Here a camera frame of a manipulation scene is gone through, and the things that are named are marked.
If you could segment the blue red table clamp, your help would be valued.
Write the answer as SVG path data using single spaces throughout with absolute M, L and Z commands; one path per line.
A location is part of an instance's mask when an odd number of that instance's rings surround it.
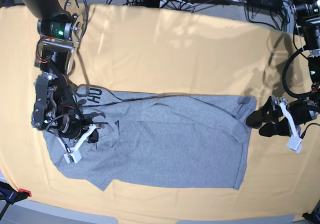
M 16 191 L 8 183 L 0 182 L 0 200 L 6 201 L 10 205 L 13 205 L 16 202 L 20 202 L 31 197 L 32 194 L 30 191 L 25 189 L 19 189 Z

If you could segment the black power adapter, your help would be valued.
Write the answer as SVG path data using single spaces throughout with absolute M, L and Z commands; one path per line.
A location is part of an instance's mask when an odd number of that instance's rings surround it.
M 247 0 L 247 2 L 253 7 L 273 12 L 280 11 L 283 7 L 282 0 Z

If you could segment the yellow table cloth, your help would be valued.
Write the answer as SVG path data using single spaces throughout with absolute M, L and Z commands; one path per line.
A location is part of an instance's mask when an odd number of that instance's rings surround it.
M 0 10 L 0 169 L 15 189 L 60 208 L 115 217 L 121 224 L 224 221 L 311 212 L 320 199 L 320 129 L 302 151 L 253 131 L 240 190 L 168 189 L 113 181 L 101 191 L 64 177 L 31 126 L 38 20 L 25 6 Z M 110 90 L 282 96 L 289 34 L 225 18 L 95 4 L 70 79 Z

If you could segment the grey t-shirt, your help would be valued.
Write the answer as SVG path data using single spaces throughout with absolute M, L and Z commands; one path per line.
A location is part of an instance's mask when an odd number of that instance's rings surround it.
M 67 163 L 58 138 L 44 132 L 50 159 L 67 178 L 105 190 L 113 180 L 164 188 L 231 188 L 243 182 L 256 109 L 251 96 L 160 95 L 80 86 L 81 109 L 98 142 Z

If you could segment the black clamp right corner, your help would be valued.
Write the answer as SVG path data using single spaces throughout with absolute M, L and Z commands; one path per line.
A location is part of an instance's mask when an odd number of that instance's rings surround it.
M 320 224 L 320 214 L 318 212 L 304 213 L 302 217 L 311 224 Z

